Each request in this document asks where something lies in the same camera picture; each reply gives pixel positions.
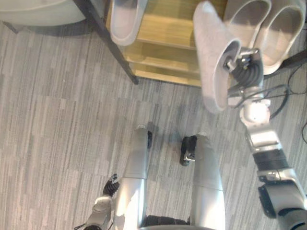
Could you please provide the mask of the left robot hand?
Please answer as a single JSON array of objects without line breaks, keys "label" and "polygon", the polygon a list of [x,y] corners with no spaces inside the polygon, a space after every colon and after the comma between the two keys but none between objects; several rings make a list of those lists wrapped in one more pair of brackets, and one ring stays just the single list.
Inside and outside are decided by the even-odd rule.
[{"label": "left robot hand", "polygon": [[108,179],[103,189],[103,196],[112,197],[115,194],[115,192],[119,189],[120,186],[120,183],[117,181],[117,179],[118,176],[116,173]]}]

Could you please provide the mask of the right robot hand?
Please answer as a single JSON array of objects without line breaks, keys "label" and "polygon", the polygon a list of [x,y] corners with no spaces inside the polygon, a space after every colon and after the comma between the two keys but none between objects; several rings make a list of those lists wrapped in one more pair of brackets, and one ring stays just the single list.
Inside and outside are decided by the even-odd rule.
[{"label": "right robot hand", "polygon": [[232,60],[229,56],[226,58],[223,68],[236,80],[236,85],[228,89],[229,93],[263,84],[264,70],[258,48],[243,47],[236,60]]}]

